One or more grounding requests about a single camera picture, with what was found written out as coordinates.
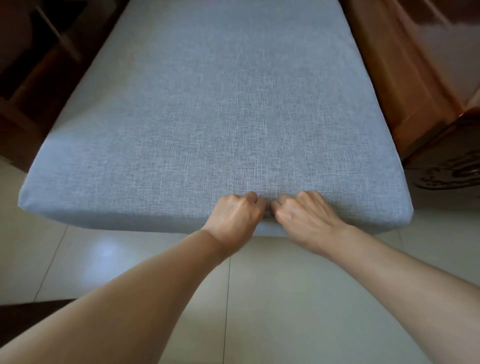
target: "forearm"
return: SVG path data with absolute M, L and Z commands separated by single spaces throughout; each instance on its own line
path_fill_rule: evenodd
M 356 229 L 326 255 L 364 286 L 436 363 L 480 357 L 480 290 Z
M 157 363 L 204 278 L 222 261 L 196 232 L 73 302 L 0 350 L 5 363 Z

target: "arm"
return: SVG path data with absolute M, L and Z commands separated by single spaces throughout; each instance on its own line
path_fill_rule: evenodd
M 0 362 L 158 363 L 204 278 L 251 237 L 266 201 L 222 197 L 204 228 L 76 300 L 0 350 Z
M 277 220 L 300 246 L 366 288 L 435 363 L 480 358 L 480 289 L 342 222 L 316 191 L 281 195 Z

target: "tiled floor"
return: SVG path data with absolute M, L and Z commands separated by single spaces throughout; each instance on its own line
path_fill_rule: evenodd
M 23 178 L 22 172 L 0 162 L 0 304 L 79 297 L 182 238 L 90 231 L 31 215 L 16 207 Z M 411 191 L 413 222 L 380 238 L 480 284 L 479 206 L 465 191 L 447 192 L 444 199 Z M 459 195 L 465 204 L 459 203 Z M 287 239 L 254 238 L 202 283 L 162 362 L 429 361 L 338 267 Z

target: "person's left arm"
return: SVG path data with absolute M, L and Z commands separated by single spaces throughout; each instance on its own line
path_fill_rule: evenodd
M 158 363 L 200 283 L 252 237 L 265 206 L 253 192 L 220 198 L 200 231 L 33 326 L 0 362 Z

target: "cushion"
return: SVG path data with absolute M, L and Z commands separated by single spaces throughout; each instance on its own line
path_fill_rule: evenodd
M 42 145 L 20 207 L 189 233 L 217 199 L 318 190 L 407 224 L 403 169 L 336 0 L 132 0 Z M 255 234 L 283 236 L 266 216 Z

